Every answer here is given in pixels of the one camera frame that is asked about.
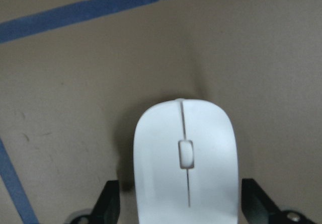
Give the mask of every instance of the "tape strip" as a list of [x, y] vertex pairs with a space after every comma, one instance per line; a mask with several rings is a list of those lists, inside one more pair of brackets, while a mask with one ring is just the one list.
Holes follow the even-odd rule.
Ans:
[[17, 173], [0, 139], [0, 175], [9, 192], [9, 195], [24, 224], [37, 224], [38, 220], [29, 203]]
[[159, 0], [88, 0], [0, 24], [0, 43], [152, 4]]

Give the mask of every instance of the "gray background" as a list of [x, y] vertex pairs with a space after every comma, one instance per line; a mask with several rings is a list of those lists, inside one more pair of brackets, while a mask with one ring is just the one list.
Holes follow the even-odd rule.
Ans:
[[[81, 0], [1, 0], [0, 22]], [[322, 0], [167, 0], [0, 45], [0, 136], [41, 223], [122, 184], [149, 106], [211, 101], [230, 116], [239, 177], [322, 222]], [[21, 223], [0, 182], [0, 219]], [[240, 223], [246, 223], [240, 215]]]

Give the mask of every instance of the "scroll wheel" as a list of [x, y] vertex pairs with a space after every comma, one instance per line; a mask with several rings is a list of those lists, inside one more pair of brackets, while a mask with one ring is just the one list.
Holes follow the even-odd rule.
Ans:
[[192, 141], [179, 141], [179, 159], [181, 169], [191, 169], [194, 167], [194, 154]]

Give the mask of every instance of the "computer mouse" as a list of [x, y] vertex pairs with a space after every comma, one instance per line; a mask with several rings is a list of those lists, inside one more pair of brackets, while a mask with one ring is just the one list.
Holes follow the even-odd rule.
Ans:
[[152, 106], [137, 123], [133, 158], [140, 224], [237, 224], [236, 142], [220, 107]]

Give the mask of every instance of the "blue tape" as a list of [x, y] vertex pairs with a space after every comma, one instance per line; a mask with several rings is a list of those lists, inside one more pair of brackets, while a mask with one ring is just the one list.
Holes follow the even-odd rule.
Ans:
[[0, 24], [0, 43], [152, 4], [159, 0], [88, 0]]
[[0, 175], [24, 224], [39, 223], [0, 139]]

